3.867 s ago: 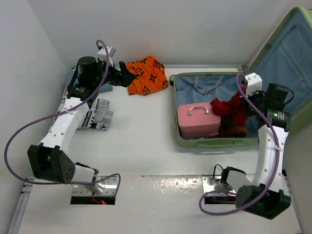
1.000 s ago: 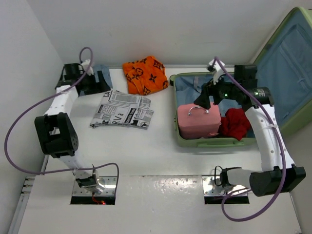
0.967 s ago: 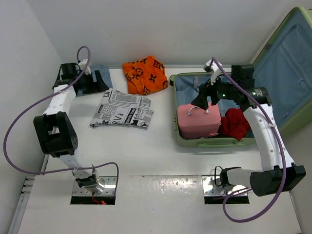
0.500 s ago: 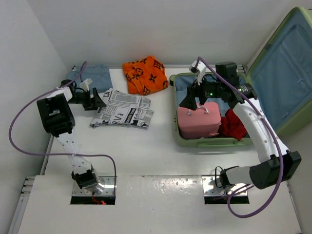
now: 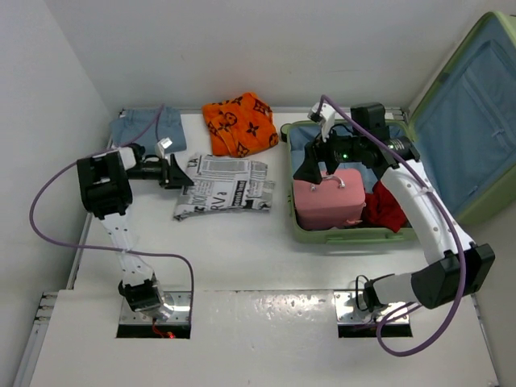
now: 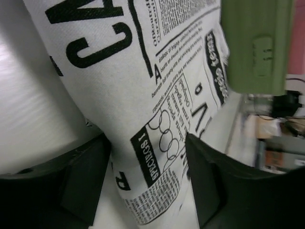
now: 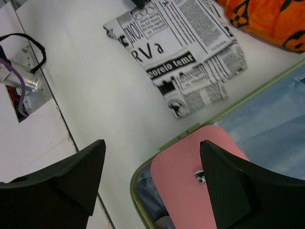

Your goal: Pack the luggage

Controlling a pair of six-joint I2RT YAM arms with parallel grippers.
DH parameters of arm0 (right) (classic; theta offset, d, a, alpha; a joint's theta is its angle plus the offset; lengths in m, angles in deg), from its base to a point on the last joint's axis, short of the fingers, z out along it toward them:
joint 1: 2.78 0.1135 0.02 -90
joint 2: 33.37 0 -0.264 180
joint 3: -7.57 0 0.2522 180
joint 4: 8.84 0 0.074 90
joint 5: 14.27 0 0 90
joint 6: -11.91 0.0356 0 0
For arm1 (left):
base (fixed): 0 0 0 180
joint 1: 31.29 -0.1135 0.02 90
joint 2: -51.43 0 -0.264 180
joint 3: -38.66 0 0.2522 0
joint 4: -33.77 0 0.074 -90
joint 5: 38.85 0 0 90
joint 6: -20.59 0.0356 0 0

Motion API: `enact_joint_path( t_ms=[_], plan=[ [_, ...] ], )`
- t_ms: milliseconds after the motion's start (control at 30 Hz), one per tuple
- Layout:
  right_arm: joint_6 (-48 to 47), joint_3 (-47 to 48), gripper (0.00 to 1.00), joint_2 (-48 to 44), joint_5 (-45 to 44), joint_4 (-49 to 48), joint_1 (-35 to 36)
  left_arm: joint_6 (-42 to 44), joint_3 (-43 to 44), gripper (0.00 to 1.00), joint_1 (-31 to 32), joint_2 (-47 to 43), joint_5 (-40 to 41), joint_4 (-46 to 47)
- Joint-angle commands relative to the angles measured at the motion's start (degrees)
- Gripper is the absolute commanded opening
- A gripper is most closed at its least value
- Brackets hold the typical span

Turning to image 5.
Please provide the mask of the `pink vanity case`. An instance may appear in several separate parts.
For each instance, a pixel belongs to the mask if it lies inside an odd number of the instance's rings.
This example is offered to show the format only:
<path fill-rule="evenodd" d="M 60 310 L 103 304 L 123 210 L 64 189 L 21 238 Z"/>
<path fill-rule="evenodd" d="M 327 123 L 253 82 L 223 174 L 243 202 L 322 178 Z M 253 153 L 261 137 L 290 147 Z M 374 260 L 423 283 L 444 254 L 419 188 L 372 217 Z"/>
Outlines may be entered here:
<path fill-rule="evenodd" d="M 366 205 L 362 176 L 356 169 L 337 169 L 319 185 L 294 180 L 293 201 L 298 224 L 304 230 L 356 226 Z"/>

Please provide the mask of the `newspaper print cloth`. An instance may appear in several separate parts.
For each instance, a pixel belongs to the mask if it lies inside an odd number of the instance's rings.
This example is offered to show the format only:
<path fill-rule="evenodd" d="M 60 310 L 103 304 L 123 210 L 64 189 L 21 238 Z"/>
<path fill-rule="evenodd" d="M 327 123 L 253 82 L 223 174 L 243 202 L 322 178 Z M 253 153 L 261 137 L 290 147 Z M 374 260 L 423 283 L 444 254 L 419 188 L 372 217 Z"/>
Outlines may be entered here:
<path fill-rule="evenodd" d="M 173 218 L 227 211 L 268 212 L 273 204 L 275 182 L 261 161 L 196 153 L 185 170 L 193 185 L 182 188 Z"/>

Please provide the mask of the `red garment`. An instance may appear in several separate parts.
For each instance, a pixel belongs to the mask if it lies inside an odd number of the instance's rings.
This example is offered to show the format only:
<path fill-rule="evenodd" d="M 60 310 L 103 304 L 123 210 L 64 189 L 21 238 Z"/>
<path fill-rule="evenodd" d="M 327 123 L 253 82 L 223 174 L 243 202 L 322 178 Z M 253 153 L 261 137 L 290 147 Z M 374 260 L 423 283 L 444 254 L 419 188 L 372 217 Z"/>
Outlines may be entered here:
<path fill-rule="evenodd" d="M 394 233 L 408 223 L 401 206 L 380 181 L 375 183 L 371 193 L 365 194 L 361 220 L 370 227 L 383 227 Z"/>

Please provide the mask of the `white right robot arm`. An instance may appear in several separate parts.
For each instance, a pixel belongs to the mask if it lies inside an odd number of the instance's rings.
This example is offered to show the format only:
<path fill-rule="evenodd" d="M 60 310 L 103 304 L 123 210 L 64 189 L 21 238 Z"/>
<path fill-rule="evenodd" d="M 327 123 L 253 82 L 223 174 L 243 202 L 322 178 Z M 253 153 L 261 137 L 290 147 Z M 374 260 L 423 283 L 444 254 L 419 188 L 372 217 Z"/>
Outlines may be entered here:
<path fill-rule="evenodd" d="M 400 205 L 427 260 L 417 272 L 367 281 L 356 303 L 370 314 L 393 302 L 418 303 L 432 310 L 479 290 L 494 262 L 493 249 L 475 243 L 456 223 L 428 180 L 413 142 L 390 134 L 384 107 L 358 106 L 346 115 L 322 98 L 308 117 L 320 132 L 305 146 L 294 180 L 321 185 L 340 164 L 361 163 Z"/>

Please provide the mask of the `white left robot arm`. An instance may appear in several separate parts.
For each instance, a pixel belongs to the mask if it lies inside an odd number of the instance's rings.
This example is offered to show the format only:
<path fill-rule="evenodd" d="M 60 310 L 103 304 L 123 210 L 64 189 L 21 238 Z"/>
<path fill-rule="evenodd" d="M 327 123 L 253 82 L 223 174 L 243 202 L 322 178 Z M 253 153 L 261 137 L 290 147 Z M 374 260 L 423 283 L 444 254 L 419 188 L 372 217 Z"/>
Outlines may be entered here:
<path fill-rule="evenodd" d="M 156 278 L 154 269 L 133 252 L 135 239 L 130 230 L 133 194 L 130 180 L 157 181 L 164 189 L 181 189 L 194 184 L 174 155 L 149 161 L 144 147 L 136 143 L 82 158 L 77 161 L 81 201 L 99 219 L 117 250 L 123 271 L 119 293 L 132 311 L 165 321 L 174 311 Z"/>

